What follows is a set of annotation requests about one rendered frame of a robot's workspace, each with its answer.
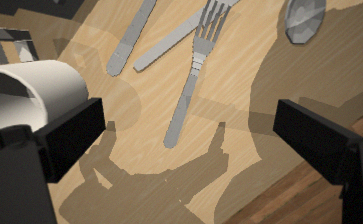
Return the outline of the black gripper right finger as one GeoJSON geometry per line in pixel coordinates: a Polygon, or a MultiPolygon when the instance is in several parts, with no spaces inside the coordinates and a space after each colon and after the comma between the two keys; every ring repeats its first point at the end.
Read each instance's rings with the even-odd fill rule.
{"type": "Polygon", "coordinates": [[[363,137],[279,99],[273,131],[331,185],[343,185],[342,224],[363,224],[363,137]]]}

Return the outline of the grey metal spoon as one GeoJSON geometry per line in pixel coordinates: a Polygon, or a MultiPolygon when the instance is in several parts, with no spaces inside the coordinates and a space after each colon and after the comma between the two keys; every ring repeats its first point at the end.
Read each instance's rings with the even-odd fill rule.
{"type": "Polygon", "coordinates": [[[111,76],[114,77],[121,73],[156,1],[157,0],[144,0],[139,10],[136,12],[130,26],[128,26],[106,65],[106,70],[108,70],[107,73],[111,76]]]}
{"type": "Polygon", "coordinates": [[[326,0],[289,0],[285,14],[285,34],[291,44],[305,44],[324,17],[326,0]]]}

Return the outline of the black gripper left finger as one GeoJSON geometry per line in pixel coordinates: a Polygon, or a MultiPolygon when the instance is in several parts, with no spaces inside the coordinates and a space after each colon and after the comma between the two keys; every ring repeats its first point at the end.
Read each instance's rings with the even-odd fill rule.
{"type": "Polygon", "coordinates": [[[0,224],[58,224],[47,184],[57,184],[105,129],[96,97],[35,132],[27,124],[1,128],[0,224]]]}

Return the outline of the grey fork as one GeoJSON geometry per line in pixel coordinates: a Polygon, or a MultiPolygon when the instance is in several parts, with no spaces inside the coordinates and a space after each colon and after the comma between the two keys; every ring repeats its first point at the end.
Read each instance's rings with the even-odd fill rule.
{"type": "Polygon", "coordinates": [[[209,17],[208,17],[208,20],[207,20],[206,25],[204,27],[201,38],[198,37],[198,35],[200,33],[200,30],[201,30],[201,27],[202,27],[202,24],[203,24],[203,21],[204,21],[205,15],[207,13],[207,9],[209,7],[210,2],[211,2],[211,0],[207,1],[207,4],[205,6],[205,9],[203,11],[201,20],[199,22],[198,28],[196,30],[196,33],[195,33],[195,36],[194,36],[194,39],[193,39],[193,41],[194,41],[194,43],[193,43],[193,46],[194,46],[194,48],[193,48],[193,51],[194,51],[193,57],[194,58],[193,58],[193,61],[192,61],[193,62],[192,69],[191,69],[191,73],[189,74],[187,83],[185,84],[182,96],[180,97],[178,106],[177,106],[177,108],[175,110],[174,116],[173,116],[173,118],[171,120],[170,126],[168,128],[168,131],[166,133],[166,136],[165,136],[165,139],[164,139],[164,142],[163,142],[166,148],[172,149],[172,147],[174,148],[174,146],[176,146],[176,144],[177,144],[178,138],[180,136],[180,131],[182,129],[185,116],[187,114],[187,109],[189,107],[193,91],[195,89],[195,84],[196,84],[196,81],[198,79],[199,71],[201,69],[201,66],[203,65],[203,61],[205,61],[206,56],[208,56],[209,52],[211,52],[212,48],[214,48],[214,46],[216,44],[216,41],[218,39],[218,36],[220,34],[220,31],[222,29],[222,26],[223,26],[223,24],[224,24],[224,22],[226,20],[226,17],[227,17],[227,15],[228,15],[231,7],[232,7],[232,5],[230,5],[230,4],[228,5],[228,8],[227,8],[227,10],[226,10],[221,22],[220,22],[220,25],[219,25],[219,27],[218,27],[218,29],[216,31],[216,34],[215,34],[213,42],[212,42],[212,41],[210,41],[210,39],[212,37],[212,34],[214,32],[215,26],[216,26],[217,21],[218,21],[218,19],[220,17],[222,9],[223,9],[223,7],[225,5],[225,2],[222,2],[221,6],[219,8],[219,11],[218,11],[218,13],[217,13],[217,15],[215,17],[215,20],[213,22],[213,25],[212,25],[212,27],[210,29],[210,32],[208,34],[207,40],[206,40],[206,39],[204,39],[204,37],[206,35],[208,26],[210,24],[213,13],[214,13],[215,8],[217,6],[218,0],[215,0],[215,2],[214,2],[214,5],[213,5],[212,10],[211,10],[211,12],[209,14],[209,17]]]}

